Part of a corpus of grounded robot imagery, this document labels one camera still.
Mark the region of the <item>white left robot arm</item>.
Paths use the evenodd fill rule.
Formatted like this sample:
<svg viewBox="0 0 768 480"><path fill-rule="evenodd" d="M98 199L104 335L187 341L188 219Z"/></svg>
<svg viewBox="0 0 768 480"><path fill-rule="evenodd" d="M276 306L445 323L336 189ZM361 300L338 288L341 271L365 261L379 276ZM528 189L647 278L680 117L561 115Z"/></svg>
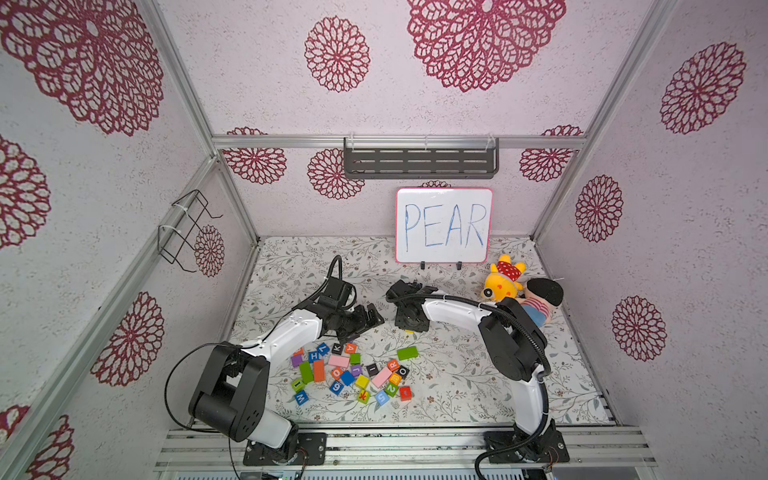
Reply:
<svg viewBox="0 0 768 480"><path fill-rule="evenodd" d="M350 283L328 278L268 333L243 344L217 344L193 390L189 415L231 441L248 442L272 462L307 462L298 425L266 407L270 369L329 331L347 343L382 325L374 305L349 300L354 293Z"/></svg>

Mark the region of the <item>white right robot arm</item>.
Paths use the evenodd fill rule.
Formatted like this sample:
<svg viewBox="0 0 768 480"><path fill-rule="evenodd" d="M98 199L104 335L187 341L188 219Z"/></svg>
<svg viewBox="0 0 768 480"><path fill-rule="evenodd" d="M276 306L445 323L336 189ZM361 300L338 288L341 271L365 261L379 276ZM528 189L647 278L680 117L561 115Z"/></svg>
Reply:
<svg viewBox="0 0 768 480"><path fill-rule="evenodd" d="M396 306L395 325L401 330L425 332L438 322L477 332L492 365L512 382L515 425L484 434L485 451L474 460L479 478L484 461L542 463L549 473L554 464L571 460L563 434L550 417L547 340L517 300L473 301L403 280L389 288L385 299Z"/></svg>

